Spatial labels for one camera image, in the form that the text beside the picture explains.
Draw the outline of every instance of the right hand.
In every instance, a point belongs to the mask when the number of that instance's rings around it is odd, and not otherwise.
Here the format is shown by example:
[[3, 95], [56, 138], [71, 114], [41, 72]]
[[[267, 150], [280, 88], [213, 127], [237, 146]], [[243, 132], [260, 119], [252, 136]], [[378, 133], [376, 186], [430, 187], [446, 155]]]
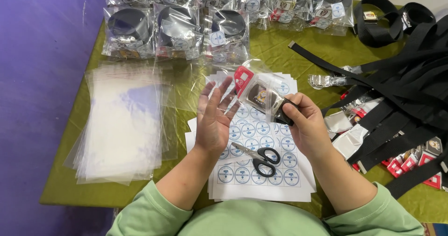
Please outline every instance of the right hand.
[[335, 150], [319, 107], [303, 93], [289, 94], [285, 98], [300, 108], [298, 111], [292, 104], [283, 105], [283, 112], [294, 121], [289, 129], [299, 150], [308, 159], [319, 159]]

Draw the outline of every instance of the hand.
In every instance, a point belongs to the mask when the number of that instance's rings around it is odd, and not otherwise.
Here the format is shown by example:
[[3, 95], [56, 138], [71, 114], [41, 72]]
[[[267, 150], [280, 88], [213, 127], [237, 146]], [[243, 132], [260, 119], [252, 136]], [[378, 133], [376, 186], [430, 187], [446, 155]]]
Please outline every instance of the hand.
[[294, 142], [308, 158], [322, 158], [334, 150], [319, 107], [303, 93], [289, 94], [285, 98], [299, 106], [283, 105], [283, 112], [294, 121], [290, 127]]
[[217, 158], [227, 146], [230, 121], [240, 107], [237, 102], [224, 114], [235, 97], [233, 88], [221, 101], [232, 80], [232, 77], [227, 77], [221, 86], [213, 91], [210, 100], [208, 95], [216, 84], [214, 81], [208, 83], [199, 96], [198, 127], [194, 147]]

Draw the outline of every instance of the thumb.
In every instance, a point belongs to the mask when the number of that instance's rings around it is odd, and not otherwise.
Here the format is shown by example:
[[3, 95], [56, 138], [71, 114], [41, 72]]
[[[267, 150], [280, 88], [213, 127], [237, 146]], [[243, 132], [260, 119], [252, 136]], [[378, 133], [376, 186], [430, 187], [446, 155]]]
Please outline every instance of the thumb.
[[286, 103], [283, 105], [282, 109], [286, 116], [294, 121], [297, 127], [305, 127], [305, 125], [308, 124], [308, 119], [303, 116], [303, 114], [299, 112], [299, 110], [297, 110], [297, 108], [295, 108], [292, 104]]
[[216, 88], [211, 94], [210, 100], [208, 100], [207, 107], [205, 108], [204, 118], [207, 122], [215, 121], [216, 109], [218, 108], [221, 101], [221, 91]]

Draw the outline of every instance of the green tablecloth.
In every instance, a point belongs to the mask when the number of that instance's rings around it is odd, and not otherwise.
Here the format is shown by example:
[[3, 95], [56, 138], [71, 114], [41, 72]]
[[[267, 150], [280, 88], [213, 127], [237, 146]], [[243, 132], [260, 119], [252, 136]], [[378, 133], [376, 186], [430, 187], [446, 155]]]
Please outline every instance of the green tablecloth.
[[[308, 95], [321, 108], [336, 102], [345, 89], [340, 87], [323, 90], [312, 89], [307, 83], [307, 75], [325, 74], [325, 72], [290, 50], [288, 44], [292, 40], [339, 67], [359, 65], [396, 55], [403, 45], [403, 43], [397, 43], [372, 49], [364, 46], [350, 32], [346, 37], [339, 37], [317, 34], [314, 29], [306, 29], [304, 32], [251, 29], [250, 35], [251, 54], [263, 60], [273, 72], [290, 73], [294, 79], [297, 79], [299, 92]], [[101, 55], [103, 42], [104, 24], [99, 30], [87, 66], [88, 70], [96, 68], [99, 60], [106, 60], [106, 57]], [[175, 73], [178, 77], [182, 76], [183, 72], [185, 71], [182, 71], [182, 67], [176, 67]], [[177, 96], [182, 96], [182, 92], [187, 90], [185, 86], [176, 87]], [[130, 186], [117, 183], [77, 184], [75, 170], [62, 165], [87, 121], [89, 109], [90, 96], [86, 81], [83, 79], [42, 193], [41, 204], [121, 208], [129, 204], [135, 194], [147, 184], [147, 181], [135, 181]], [[163, 162], [162, 167], [154, 171], [155, 181], [167, 174], [186, 155], [184, 133], [189, 131], [187, 120], [194, 116], [193, 112], [176, 111], [178, 159]], [[377, 181], [381, 184], [386, 184], [393, 178], [383, 166], [376, 166], [365, 177], [369, 181]], [[444, 191], [420, 184], [402, 196], [399, 202], [421, 222], [448, 223], [448, 213], [446, 212], [448, 210], [448, 193]], [[205, 186], [194, 209], [200, 209], [213, 203], [208, 199]], [[318, 217], [326, 217], [334, 213], [319, 184], [317, 193], [312, 194], [311, 203], [286, 203], [305, 209]]]

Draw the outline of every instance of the stack of plastic bags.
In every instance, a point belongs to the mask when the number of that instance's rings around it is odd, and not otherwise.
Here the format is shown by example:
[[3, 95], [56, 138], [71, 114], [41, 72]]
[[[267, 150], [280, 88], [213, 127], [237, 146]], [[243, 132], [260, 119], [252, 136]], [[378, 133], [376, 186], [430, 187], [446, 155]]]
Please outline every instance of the stack of plastic bags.
[[151, 179], [163, 159], [177, 158], [168, 142], [176, 115], [163, 107], [171, 86], [163, 77], [146, 62], [104, 62], [86, 72], [91, 110], [64, 163], [77, 170], [77, 183], [129, 185]]

